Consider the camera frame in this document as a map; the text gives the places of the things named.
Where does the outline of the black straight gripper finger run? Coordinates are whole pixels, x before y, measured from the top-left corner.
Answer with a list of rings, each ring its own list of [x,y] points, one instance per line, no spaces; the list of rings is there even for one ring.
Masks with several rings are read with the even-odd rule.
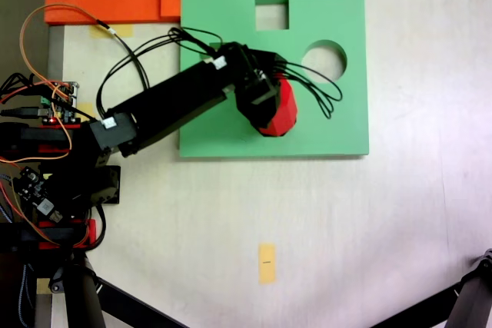
[[[257,131],[260,128],[267,128],[278,110],[276,98],[269,98],[259,104],[247,101],[238,101],[238,110],[250,122],[251,126]]]

